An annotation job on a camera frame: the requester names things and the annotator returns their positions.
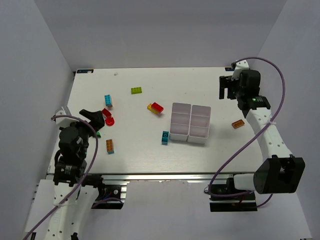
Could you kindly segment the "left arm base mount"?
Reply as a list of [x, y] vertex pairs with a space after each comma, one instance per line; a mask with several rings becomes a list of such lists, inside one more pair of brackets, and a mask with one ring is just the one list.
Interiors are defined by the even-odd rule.
[[98, 179], [98, 197], [92, 205], [95, 210], [121, 210], [125, 203], [128, 181], [104, 178], [94, 175]]

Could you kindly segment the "blue lego brick stack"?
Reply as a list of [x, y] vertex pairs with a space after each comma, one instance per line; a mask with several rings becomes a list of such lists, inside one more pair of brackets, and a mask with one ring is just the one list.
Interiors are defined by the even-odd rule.
[[108, 108], [112, 108], [113, 107], [113, 102], [112, 102], [112, 98], [110, 94], [107, 94], [104, 96], [104, 102], [105, 102], [105, 106]]

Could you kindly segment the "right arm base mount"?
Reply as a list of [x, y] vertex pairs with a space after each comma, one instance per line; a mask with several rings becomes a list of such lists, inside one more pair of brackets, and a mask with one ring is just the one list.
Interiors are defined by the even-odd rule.
[[[228, 177], [225, 179], [225, 182], [214, 182], [210, 191], [209, 187], [206, 186], [203, 192], [207, 195], [209, 195], [209, 193], [216, 195], [232, 195], [244, 193], [245, 190], [236, 189], [233, 178]], [[209, 207], [211, 213], [256, 212], [258, 210], [254, 193], [228, 197], [210, 195]]]

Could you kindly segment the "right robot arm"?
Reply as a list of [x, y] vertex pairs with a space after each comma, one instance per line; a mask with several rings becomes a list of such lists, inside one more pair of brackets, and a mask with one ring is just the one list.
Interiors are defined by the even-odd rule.
[[219, 77], [219, 98], [237, 100], [238, 108], [256, 134], [263, 163], [255, 173], [236, 174], [231, 186], [237, 191], [259, 194], [290, 194], [296, 192], [305, 169], [303, 158], [287, 148], [272, 122], [271, 106], [259, 94], [261, 75], [256, 70], [242, 70], [238, 79]]

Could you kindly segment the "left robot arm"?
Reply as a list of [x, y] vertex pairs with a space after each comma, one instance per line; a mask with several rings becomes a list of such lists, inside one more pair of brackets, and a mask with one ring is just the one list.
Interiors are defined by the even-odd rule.
[[91, 166], [86, 162], [89, 138], [97, 140], [97, 132], [105, 125], [103, 113], [85, 109], [79, 113], [87, 120], [73, 117], [64, 110], [53, 117], [60, 133], [59, 149], [54, 157], [55, 211], [50, 215], [46, 240], [79, 239], [94, 201], [104, 192], [102, 177], [90, 175]]

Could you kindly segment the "teal curved lego brick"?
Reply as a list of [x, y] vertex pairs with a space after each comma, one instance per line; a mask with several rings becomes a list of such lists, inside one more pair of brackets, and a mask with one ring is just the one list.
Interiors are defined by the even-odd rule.
[[169, 132], [168, 131], [163, 131], [162, 132], [162, 137], [161, 137], [161, 144], [162, 145], [167, 145], [169, 141]]

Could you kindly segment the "yellow lego brick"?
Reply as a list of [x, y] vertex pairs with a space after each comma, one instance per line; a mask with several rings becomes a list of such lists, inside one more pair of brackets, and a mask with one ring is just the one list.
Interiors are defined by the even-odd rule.
[[160, 114], [158, 111], [156, 111], [155, 109], [152, 108], [152, 104], [151, 104], [151, 103], [147, 106], [147, 109], [148, 109], [150, 112], [152, 112], [152, 113], [154, 113], [154, 114], [156, 114], [156, 115], [159, 115], [159, 114]]

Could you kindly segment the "red lego brick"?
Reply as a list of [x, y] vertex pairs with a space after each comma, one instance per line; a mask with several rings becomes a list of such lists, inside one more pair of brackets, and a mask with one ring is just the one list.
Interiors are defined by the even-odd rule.
[[156, 102], [152, 103], [151, 107], [159, 113], [162, 113], [162, 111], [164, 110], [164, 108]]

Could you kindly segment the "brown lego brick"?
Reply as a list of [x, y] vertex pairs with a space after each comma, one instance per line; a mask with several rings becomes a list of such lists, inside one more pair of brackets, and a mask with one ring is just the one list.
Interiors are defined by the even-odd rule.
[[233, 122], [233, 123], [231, 124], [231, 126], [232, 126], [234, 129], [238, 129], [238, 128], [240, 128], [240, 127], [243, 127], [244, 125], [245, 125], [245, 122], [244, 122], [242, 119], [237, 120], [237, 121], [235, 121], [235, 122]]
[[113, 140], [112, 139], [107, 139], [105, 141], [106, 143], [106, 151], [107, 153], [110, 155], [110, 154], [113, 154], [114, 153], [114, 144], [113, 144]]

